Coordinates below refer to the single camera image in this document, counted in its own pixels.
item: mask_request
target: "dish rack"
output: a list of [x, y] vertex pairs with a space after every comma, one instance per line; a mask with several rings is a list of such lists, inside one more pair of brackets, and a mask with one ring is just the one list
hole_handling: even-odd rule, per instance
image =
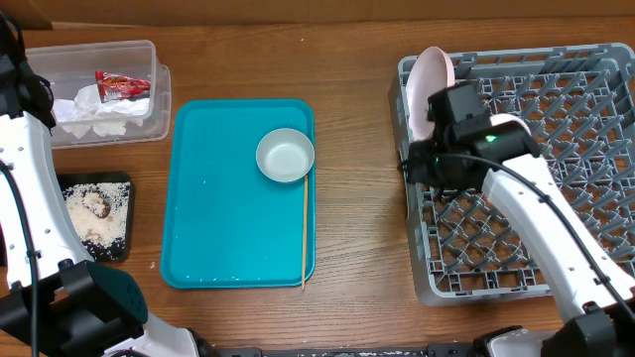
[[[563, 195], [620, 267], [635, 276], [635, 55], [622, 44], [448, 54], [492, 114], [521, 117]], [[389, 93], [395, 146], [408, 157], [406, 83], [399, 62]], [[415, 288], [429, 305], [550, 293], [540, 269], [481, 193], [449, 203], [408, 184], [406, 221]]]

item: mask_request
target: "chopstick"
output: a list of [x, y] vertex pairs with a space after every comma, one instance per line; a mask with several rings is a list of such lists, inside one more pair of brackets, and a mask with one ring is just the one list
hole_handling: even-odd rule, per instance
[[309, 175], [305, 176], [305, 223], [302, 230], [302, 291], [307, 279], [307, 216], [309, 211]]

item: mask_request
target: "wooden tabletop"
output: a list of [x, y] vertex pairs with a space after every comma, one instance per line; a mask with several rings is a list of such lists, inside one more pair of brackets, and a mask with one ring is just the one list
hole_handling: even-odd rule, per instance
[[[135, 28], [25, 36], [27, 47], [151, 40], [172, 73], [173, 118], [188, 101], [207, 98], [297, 97], [315, 112], [317, 267], [304, 293], [300, 288], [178, 291], [164, 282], [158, 266], [172, 130], [159, 142], [55, 151], [60, 174], [125, 171], [132, 176], [137, 186], [132, 251], [116, 267], [135, 278], [153, 313], [192, 327], [216, 347], [407, 347], [469, 341], [512, 324], [554, 330], [561, 322], [550, 297], [451, 307], [418, 302], [387, 97], [399, 60], [428, 46], [447, 52], [613, 42], [635, 47], [635, 18]], [[0, 296], [6, 294], [5, 275], [0, 269]], [[28, 351], [4, 333], [0, 350], [4, 356]]]

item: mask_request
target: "red snack wrapper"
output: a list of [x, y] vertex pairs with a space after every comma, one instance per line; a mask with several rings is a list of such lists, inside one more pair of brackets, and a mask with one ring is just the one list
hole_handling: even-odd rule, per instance
[[133, 96], [149, 94], [150, 80], [133, 78], [120, 74], [97, 70], [95, 72], [97, 88], [101, 102], [128, 99]]

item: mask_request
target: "clear plastic container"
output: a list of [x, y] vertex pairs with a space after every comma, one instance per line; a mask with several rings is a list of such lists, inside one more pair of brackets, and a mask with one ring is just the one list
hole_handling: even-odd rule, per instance
[[[33, 71], [52, 84], [56, 99], [73, 100], [85, 86], [95, 84], [95, 71], [103, 70], [140, 79], [150, 79], [150, 107], [139, 116], [58, 123], [53, 128], [54, 149], [99, 146], [161, 140], [168, 136], [172, 107], [170, 71], [159, 63], [150, 41], [124, 41], [100, 44], [55, 46], [28, 49]], [[123, 135], [99, 136], [90, 130], [77, 139], [64, 130], [66, 125], [125, 123]]]

